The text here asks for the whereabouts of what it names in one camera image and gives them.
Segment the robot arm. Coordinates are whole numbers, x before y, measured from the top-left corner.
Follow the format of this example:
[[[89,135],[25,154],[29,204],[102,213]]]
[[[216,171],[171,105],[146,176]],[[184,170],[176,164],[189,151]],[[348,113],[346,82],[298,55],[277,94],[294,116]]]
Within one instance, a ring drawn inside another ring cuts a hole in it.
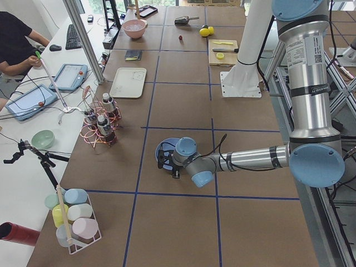
[[[327,1],[252,1],[237,62],[221,75],[224,97],[258,97],[258,60],[273,23],[285,46],[294,129],[289,143],[203,156],[194,139],[183,137],[165,156],[174,172],[185,169],[196,186],[209,183],[219,171],[269,171],[288,167],[293,177],[310,187],[329,187],[343,176],[340,133],[332,126],[330,87],[323,47],[329,26]]]

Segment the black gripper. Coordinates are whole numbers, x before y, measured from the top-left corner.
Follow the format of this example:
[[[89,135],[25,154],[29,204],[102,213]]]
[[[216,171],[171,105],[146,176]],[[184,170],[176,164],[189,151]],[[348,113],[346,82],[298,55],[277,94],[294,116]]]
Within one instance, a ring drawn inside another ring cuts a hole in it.
[[[171,163],[171,166],[172,166],[172,177],[179,178],[181,166],[176,165],[174,162]]]

